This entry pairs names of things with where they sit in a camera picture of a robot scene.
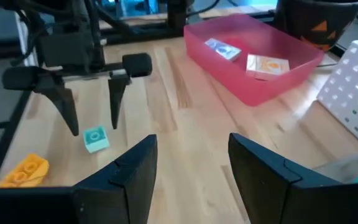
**wooden surface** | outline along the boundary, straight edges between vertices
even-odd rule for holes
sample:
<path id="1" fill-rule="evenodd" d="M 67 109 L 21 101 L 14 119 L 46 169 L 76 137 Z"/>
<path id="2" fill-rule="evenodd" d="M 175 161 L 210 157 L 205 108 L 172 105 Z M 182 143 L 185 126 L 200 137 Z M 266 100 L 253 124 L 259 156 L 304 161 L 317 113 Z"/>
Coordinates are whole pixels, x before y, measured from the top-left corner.
<path id="1" fill-rule="evenodd" d="M 317 69 L 298 88 L 250 107 L 186 56 L 182 38 L 105 48 L 108 62 L 138 52 L 151 55 L 154 70 L 127 87 L 117 130 L 111 126 L 105 78 L 67 84 L 80 131 L 103 125 L 110 148 L 89 154 L 82 135 L 71 135 L 52 103 L 32 94 L 0 177 L 34 152 L 50 163 L 43 185 L 70 186 L 155 133 L 158 169 L 149 223 L 235 224 L 247 215 L 231 174 L 229 133 L 310 168 L 358 154 L 358 140 L 314 101 L 329 67 Z"/>

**white pegboard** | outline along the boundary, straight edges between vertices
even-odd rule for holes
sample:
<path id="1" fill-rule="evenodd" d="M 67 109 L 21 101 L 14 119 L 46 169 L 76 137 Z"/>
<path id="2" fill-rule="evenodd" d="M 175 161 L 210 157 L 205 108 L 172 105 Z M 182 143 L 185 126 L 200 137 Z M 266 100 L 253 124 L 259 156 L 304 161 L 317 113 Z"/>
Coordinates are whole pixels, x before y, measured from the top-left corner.
<path id="1" fill-rule="evenodd" d="M 358 40 L 335 66 L 317 99 L 358 138 Z"/>

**red plastic bin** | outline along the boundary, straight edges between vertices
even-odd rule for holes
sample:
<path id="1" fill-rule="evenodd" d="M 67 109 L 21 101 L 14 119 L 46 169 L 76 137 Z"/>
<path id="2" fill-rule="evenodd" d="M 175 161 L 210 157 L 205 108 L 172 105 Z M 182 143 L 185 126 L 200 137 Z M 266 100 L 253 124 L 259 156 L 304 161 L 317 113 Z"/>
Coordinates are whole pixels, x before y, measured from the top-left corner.
<path id="1" fill-rule="evenodd" d="M 233 62 L 204 43 L 215 38 L 242 50 Z M 230 92 L 249 106 L 257 106 L 305 81 L 324 52 L 245 14 L 187 25 L 187 54 Z M 248 54 L 287 59 L 290 71 L 274 80 L 247 75 Z"/>

